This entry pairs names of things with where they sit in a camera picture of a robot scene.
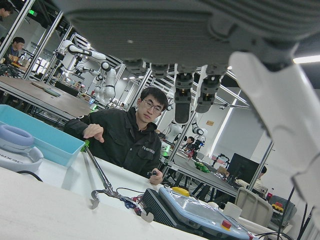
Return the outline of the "left robot hand white grey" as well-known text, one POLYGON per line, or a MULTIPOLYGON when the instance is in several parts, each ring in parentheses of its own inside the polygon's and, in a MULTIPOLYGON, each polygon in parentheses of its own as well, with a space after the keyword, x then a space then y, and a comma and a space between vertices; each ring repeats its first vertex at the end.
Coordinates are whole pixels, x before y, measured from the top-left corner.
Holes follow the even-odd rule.
POLYGON ((122 60, 188 67, 231 65, 292 181, 320 205, 320 101, 293 63, 298 44, 320 31, 317 0, 57 0, 100 52, 122 60))

